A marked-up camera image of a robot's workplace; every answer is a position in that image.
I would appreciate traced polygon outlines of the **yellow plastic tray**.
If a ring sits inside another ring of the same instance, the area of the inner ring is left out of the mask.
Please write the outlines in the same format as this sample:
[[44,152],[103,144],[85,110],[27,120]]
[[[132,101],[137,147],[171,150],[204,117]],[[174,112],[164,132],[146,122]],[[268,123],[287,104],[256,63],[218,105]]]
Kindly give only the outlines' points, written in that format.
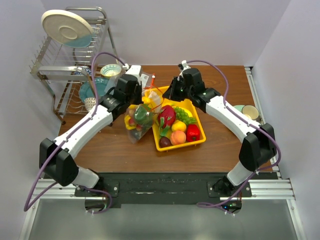
[[[162,93],[164,93],[167,89],[168,89],[168,86],[163,86],[163,87],[159,87],[159,88],[150,88],[145,91],[144,95],[146,97],[148,97],[151,93],[155,93],[159,97],[162,98]],[[170,105],[173,108],[180,107],[180,108],[186,108],[191,111],[191,113],[193,114],[193,117],[196,118],[195,125],[197,125],[200,130],[200,139],[198,141],[192,141],[192,142],[188,142],[186,140],[185,143],[183,143],[183,144],[172,145],[169,147],[161,148],[159,146],[159,140],[161,138],[160,133],[159,133],[159,125],[158,125],[157,120],[155,120],[155,123],[152,126],[152,131],[153,131],[153,137],[154,137],[156,149],[159,152],[167,152],[167,151],[174,150],[174,149],[179,149],[179,148],[184,148],[184,147],[189,147],[189,146],[196,146],[196,145],[202,144],[206,141],[206,135],[205,135],[205,132],[204,132],[203,127],[201,125],[200,119],[198,117],[198,113],[196,111],[196,108],[192,105],[192,102],[190,100],[185,99],[184,101],[181,101],[181,102],[176,102],[176,101],[172,101],[172,100],[168,100],[168,99],[164,99],[164,98],[162,98],[162,100],[163,100],[162,106]]]

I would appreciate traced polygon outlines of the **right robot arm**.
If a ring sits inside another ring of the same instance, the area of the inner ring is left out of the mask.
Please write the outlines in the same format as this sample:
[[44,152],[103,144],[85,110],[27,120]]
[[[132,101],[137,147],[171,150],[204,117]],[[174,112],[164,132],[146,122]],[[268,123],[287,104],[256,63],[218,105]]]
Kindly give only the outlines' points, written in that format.
[[226,101],[225,96],[205,86],[197,68],[182,67],[179,76],[173,78],[163,96],[175,102],[190,100],[194,107],[219,120],[241,142],[238,163],[213,185],[215,192],[235,196],[241,190],[241,185],[251,178],[260,166],[281,155],[275,141],[274,128],[268,123],[260,125],[238,112]]

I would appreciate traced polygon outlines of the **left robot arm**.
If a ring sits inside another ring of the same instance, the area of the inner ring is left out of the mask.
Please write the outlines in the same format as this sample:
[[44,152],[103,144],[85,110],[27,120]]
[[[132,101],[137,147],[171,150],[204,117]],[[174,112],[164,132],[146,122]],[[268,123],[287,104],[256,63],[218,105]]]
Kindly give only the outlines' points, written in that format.
[[75,158],[101,129],[112,124],[130,105],[140,103],[142,85],[139,78],[123,74],[114,90],[101,97],[89,113],[69,131],[54,140],[46,138],[40,143],[40,170],[63,187],[80,185],[92,196],[99,196],[104,190],[101,177],[88,168],[78,166]]

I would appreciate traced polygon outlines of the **orange zip top bag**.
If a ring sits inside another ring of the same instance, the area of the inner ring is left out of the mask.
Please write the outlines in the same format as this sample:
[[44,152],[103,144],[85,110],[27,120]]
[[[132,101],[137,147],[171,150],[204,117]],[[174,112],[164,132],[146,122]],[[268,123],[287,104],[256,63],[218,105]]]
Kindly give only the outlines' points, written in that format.
[[124,124],[131,143],[136,144],[156,122],[164,99],[162,91],[155,85],[154,74],[141,75],[140,104],[132,104],[126,110]]

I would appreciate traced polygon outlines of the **green bell pepper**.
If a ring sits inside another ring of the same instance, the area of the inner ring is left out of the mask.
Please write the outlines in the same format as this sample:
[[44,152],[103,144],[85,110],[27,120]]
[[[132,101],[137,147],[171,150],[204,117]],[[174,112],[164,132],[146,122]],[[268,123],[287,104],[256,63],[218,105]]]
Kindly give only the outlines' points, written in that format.
[[142,127],[151,127],[153,124],[154,113],[146,104],[140,104],[133,115],[135,122]]

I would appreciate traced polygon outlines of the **yellow lemon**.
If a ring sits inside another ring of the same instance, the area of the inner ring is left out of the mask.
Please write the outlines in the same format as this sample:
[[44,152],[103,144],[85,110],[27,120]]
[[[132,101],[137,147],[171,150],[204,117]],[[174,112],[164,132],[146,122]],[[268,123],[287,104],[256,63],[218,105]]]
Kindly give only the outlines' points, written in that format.
[[146,96],[143,96],[143,97],[142,97],[142,102],[143,102],[143,104],[145,104],[145,105],[147,105],[147,106],[151,104],[150,98],[148,98],[148,97],[146,97]]

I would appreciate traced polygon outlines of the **yellow bell pepper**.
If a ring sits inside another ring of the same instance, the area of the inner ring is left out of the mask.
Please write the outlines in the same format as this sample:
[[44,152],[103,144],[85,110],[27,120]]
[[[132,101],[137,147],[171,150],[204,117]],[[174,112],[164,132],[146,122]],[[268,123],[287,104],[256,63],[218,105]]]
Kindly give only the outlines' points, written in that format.
[[125,128],[129,131],[134,130],[137,126],[134,119],[132,117],[130,117],[129,115],[126,115],[124,117],[124,123],[125,123]]

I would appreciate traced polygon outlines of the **grey toy fish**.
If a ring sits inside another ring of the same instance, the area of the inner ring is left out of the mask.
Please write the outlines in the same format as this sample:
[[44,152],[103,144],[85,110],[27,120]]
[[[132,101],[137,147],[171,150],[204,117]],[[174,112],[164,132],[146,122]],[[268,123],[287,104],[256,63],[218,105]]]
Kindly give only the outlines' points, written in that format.
[[136,129],[132,129],[128,131],[128,138],[132,144],[136,144],[144,135],[146,131],[138,131]]

